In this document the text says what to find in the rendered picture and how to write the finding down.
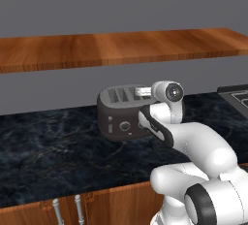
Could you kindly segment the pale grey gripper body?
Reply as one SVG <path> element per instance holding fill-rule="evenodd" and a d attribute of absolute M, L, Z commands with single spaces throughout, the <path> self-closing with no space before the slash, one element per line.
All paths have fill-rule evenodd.
<path fill-rule="evenodd" d="M 152 95 L 150 87 L 136 87 L 135 94 L 139 97 L 147 97 Z"/>

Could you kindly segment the dark grey toaster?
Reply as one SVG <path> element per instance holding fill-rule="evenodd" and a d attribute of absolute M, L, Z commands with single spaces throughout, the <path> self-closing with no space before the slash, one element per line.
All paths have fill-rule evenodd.
<path fill-rule="evenodd" d="M 98 95 L 98 126 L 100 132 L 110 141 L 126 141 L 151 135 L 140 126 L 139 111 L 142 106 L 154 104 L 156 100 L 150 96 L 137 96 L 136 87 L 142 87 L 142 84 L 107 87 Z M 112 133 L 109 133 L 109 116 L 112 116 Z"/>

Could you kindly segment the dark grey hob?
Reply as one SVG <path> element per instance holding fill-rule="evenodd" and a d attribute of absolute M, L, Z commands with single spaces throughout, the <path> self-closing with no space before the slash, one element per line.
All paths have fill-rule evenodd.
<path fill-rule="evenodd" d="M 248 84 L 220 86 L 217 93 L 248 119 Z"/>

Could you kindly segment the wooden cupboard door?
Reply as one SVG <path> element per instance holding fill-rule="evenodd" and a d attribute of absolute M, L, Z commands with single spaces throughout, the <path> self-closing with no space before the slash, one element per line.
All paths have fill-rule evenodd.
<path fill-rule="evenodd" d="M 79 196 L 83 225 L 109 225 L 107 190 L 81 193 Z M 67 201 L 72 224 L 79 225 L 75 198 L 75 195 L 68 196 Z"/>
<path fill-rule="evenodd" d="M 0 225 L 58 225 L 53 200 L 0 209 Z M 64 225 L 72 225 L 67 204 L 58 200 Z"/>
<path fill-rule="evenodd" d="M 111 188 L 108 225 L 149 225 L 162 203 L 149 181 Z"/>

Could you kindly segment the wooden wall shelf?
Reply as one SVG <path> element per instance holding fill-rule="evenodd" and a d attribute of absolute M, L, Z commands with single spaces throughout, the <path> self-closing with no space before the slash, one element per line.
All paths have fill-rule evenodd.
<path fill-rule="evenodd" d="M 0 38 L 0 74 L 248 55 L 229 28 Z"/>

